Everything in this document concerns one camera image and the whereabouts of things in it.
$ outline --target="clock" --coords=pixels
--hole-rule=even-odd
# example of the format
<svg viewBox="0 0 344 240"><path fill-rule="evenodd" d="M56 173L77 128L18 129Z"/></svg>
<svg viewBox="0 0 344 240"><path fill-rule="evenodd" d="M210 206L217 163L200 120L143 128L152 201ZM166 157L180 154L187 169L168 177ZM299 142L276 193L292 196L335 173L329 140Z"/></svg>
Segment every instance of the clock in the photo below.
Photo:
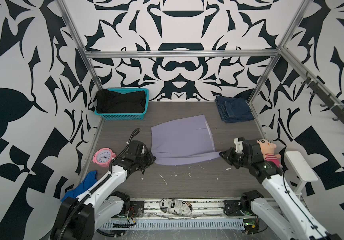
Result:
<svg viewBox="0 0 344 240"><path fill-rule="evenodd" d="M102 167L108 167L112 158L116 157L116 154L109 148L102 148L95 153L92 161Z"/></svg>

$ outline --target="lavender fabric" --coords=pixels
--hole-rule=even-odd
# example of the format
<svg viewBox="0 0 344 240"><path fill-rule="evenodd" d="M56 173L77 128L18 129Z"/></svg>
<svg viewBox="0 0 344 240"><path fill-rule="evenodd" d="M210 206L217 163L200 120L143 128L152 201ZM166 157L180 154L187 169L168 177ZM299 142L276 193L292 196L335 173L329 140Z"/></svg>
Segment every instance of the lavender fabric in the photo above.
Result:
<svg viewBox="0 0 344 240"><path fill-rule="evenodd" d="M155 163L184 165L219 157L204 115L182 118L151 127Z"/></svg>

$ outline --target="metal floor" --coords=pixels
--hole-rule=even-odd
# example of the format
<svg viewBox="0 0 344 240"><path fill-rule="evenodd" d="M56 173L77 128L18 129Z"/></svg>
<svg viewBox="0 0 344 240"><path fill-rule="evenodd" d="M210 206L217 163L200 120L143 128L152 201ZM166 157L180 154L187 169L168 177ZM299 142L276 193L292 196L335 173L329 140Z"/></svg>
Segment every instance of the metal floor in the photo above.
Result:
<svg viewBox="0 0 344 240"><path fill-rule="evenodd" d="M105 121L94 152L108 147L120 153L131 132L137 127L141 132L134 140L144 142L151 149L152 126L201 114L205 115L211 128L216 151L225 151L233 146L235 137L249 140L261 138L255 121L231 124L222 122L214 102L149 102L143 120ZM107 168L92 162L88 168L88 171L97 170L98 178L107 172ZM133 173L117 190L131 198L141 199L240 197L243 192L250 190L258 190L262 195L270 196L247 169L237 170L221 158L183 166L153 164L144 175L140 171Z"/></svg>

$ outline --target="basket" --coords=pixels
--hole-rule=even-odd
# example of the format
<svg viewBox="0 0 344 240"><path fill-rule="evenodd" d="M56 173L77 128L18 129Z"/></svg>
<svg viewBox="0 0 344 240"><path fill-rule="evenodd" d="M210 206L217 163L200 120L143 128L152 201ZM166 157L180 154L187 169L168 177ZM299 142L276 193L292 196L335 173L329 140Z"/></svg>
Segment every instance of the basket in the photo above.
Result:
<svg viewBox="0 0 344 240"><path fill-rule="evenodd" d="M114 91L117 93L132 93L137 91L146 92L146 107L143 113L97 113L95 114L101 116L105 120L132 120L132 119L143 119L144 114L147 112L149 91L146 88L110 88L109 91Z"/></svg>

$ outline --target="blue cloth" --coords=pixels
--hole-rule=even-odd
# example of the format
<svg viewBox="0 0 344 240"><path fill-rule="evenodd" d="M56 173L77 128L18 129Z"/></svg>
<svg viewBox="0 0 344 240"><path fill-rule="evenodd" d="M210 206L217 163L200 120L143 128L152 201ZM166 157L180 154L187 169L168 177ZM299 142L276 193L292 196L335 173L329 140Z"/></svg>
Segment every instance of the blue cloth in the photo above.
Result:
<svg viewBox="0 0 344 240"><path fill-rule="evenodd" d="M87 191L92 187L98 180L96 179L96 173L98 171L91 171L85 176L84 180L74 189L69 190L65 193L61 201L64 201L67 197L76 198L78 195Z"/></svg>
<svg viewBox="0 0 344 240"><path fill-rule="evenodd" d="M223 122L244 122L255 119L243 98L216 96L215 102Z"/></svg>

